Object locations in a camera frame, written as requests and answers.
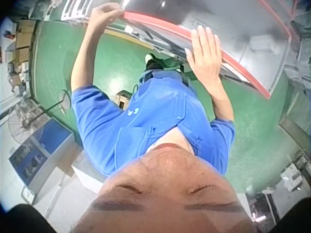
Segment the eye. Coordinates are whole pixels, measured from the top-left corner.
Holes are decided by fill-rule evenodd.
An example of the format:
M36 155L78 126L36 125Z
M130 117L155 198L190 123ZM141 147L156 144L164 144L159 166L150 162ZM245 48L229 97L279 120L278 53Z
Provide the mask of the eye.
M199 192L199 191L201 191L201 190L203 190L205 188L208 188L208 187L211 187L211 185L206 184L206 185L200 186L200 187L194 189L192 192L190 192L190 194L195 194L195 193L197 193L197 192Z
M142 191L140 191L139 189L135 188L134 186L132 186L129 183L123 183L123 184L117 185L117 187L126 188L128 190L131 190L132 192L137 193L137 194L142 194Z

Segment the blue machine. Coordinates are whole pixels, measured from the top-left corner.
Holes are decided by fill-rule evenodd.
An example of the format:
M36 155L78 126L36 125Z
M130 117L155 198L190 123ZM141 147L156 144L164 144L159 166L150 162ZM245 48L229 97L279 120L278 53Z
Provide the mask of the blue machine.
M73 133L51 118L9 158L29 190L38 194L59 159L75 144Z

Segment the wire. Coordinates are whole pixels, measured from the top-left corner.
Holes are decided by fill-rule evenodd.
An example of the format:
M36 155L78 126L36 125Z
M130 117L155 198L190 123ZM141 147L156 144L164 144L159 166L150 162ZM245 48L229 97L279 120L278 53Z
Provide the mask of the wire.
M138 91L138 85L136 84L136 85L134 85L134 87L133 87L133 94L135 94L136 92Z

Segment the logo on shirt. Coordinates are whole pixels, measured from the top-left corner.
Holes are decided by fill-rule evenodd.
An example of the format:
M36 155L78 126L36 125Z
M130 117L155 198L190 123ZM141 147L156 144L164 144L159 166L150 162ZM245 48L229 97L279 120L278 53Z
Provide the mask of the logo on shirt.
M133 111L128 110L127 115L128 115L128 116L130 116L130 115L131 115L131 114L133 114L133 113L134 113L134 114L137 114L137 113L138 113L138 111L139 111L139 108L136 108L134 112L133 112Z

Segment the green floor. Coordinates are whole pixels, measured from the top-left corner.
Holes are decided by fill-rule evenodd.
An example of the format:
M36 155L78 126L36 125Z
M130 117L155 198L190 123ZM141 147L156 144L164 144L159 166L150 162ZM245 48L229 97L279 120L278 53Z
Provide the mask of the green floor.
M84 32L83 27L65 23L43 24L33 83L36 99L43 107L55 103L62 89L70 91L71 69ZM110 97L123 89L131 92L144 70L144 56L149 52L135 43L104 35L95 61L95 85ZM208 118L213 119L208 94L198 81L194 81L194 86ZM250 185L254 189L266 187L280 179L280 171L288 164L286 152L294 146L277 126L289 105L292 89L287 79L281 77L270 100L265 100L260 94L230 81L224 81L224 86L236 118L236 140L226 177L238 192L244 192ZM77 132L72 110L66 115L60 111L53 115Z

